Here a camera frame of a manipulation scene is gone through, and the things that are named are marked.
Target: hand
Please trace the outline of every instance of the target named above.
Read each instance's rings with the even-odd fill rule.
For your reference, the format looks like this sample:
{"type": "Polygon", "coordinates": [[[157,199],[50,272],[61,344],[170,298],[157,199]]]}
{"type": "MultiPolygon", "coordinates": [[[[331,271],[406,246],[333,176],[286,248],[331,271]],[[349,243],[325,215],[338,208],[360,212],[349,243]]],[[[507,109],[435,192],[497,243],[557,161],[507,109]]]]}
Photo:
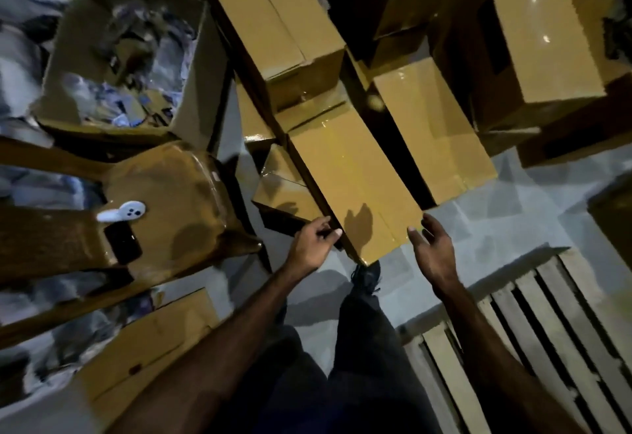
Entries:
{"type": "Polygon", "coordinates": [[[408,238],[415,248],[419,269],[432,284],[437,295],[444,294],[454,283],[459,284],[452,239],[443,226],[430,214],[424,213],[423,237],[413,227],[408,228],[408,238]]]}
{"type": "Polygon", "coordinates": [[[341,229],[331,230],[330,219],[331,216],[314,219],[295,234],[282,271],[301,280],[322,266],[332,246],[343,235],[341,229]],[[322,235],[323,231],[329,231],[326,237],[322,235]]]}

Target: person's left hand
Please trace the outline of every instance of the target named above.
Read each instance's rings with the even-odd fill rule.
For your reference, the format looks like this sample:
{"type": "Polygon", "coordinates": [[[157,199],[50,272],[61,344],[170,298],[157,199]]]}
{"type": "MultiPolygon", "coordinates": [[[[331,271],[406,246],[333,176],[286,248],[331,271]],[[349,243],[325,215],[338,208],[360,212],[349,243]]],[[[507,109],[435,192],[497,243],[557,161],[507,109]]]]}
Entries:
{"type": "Polygon", "coordinates": [[[295,234],[281,271],[300,281],[322,266],[332,246],[343,235],[341,229],[331,230],[330,219],[331,216],[314,219],[295,234]]]}

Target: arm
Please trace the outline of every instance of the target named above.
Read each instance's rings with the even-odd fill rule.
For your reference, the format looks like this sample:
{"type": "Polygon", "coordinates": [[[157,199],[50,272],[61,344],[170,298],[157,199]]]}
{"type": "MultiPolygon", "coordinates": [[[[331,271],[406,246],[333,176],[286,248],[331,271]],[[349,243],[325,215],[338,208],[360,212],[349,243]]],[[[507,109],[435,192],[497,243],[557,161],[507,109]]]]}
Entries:
{"type": "Polygon", "coordinates": [[[463,351],[464,369],[493,432],[583,434],[541,383],[511,356],[456,273],[452,240],[430,214],[423,235],[408,229],[423,275],[446,306],[463,351]]]}
{"type": "Polygon", "coordinates": [[[285,264],[248,302],[159,375],[108,430],[113,433],[200,433],[254,362],[285,298],[318,269],[340,238],[318,218],[295,236],[285,264]]]}

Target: wooden pallet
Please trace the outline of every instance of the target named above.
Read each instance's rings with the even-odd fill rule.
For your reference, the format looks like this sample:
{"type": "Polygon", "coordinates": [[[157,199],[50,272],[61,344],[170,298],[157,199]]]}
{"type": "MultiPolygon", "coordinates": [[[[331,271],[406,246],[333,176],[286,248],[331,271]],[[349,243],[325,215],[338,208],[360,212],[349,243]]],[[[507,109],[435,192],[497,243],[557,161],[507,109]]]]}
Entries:
{"type": "MultiPolygon", "coordinates": [[[[632,318],[604,294],[579,252],[554,256],[478,307],[587,432],[632,432],[632,318]]],[[[490,432],[447,319],[405,349],[443,432],[490,432]]]]}

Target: black pants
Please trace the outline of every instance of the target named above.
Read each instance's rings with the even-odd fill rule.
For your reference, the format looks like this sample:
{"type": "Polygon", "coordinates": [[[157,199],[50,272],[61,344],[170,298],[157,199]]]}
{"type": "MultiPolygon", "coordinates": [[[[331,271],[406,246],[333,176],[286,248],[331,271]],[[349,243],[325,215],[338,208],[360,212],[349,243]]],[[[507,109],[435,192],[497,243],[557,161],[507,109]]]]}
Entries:
{"type": "Polygon", "coordinates": [[[275,327],[209,432],[392,431],[440,433],[425,390],[375,296],[340,307],[329,379],[296,330],[275,327]]]}

